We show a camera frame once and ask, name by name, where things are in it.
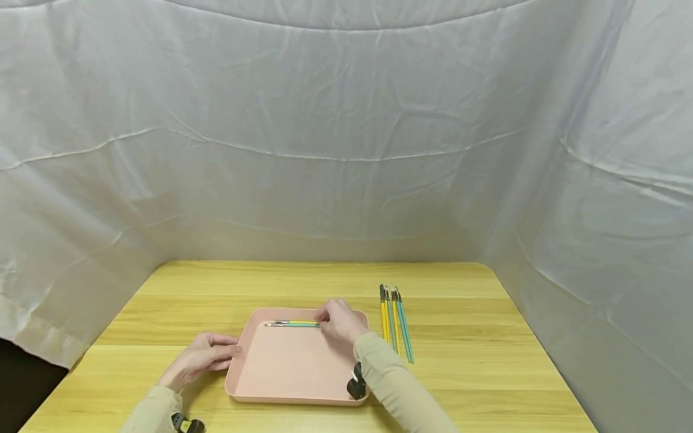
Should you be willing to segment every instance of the sleeve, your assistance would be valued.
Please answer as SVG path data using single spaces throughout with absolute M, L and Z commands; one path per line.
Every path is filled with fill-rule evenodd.
M 125 422 L 121 433 L 175 433 L 171 416 L 180 412 L 181 397 L 166 387 L 153 387 Z
M 385 340 L 366 333 L 353 347 L 366 384 L 406 432 L 458 432 L 450 418 Z

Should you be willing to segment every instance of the white cloth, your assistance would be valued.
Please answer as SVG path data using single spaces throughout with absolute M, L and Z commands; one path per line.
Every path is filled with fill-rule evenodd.
M 0 0 L 0 336 L 174 258 L 492 266 L 597 426 L 693 425 L 693 4 Z

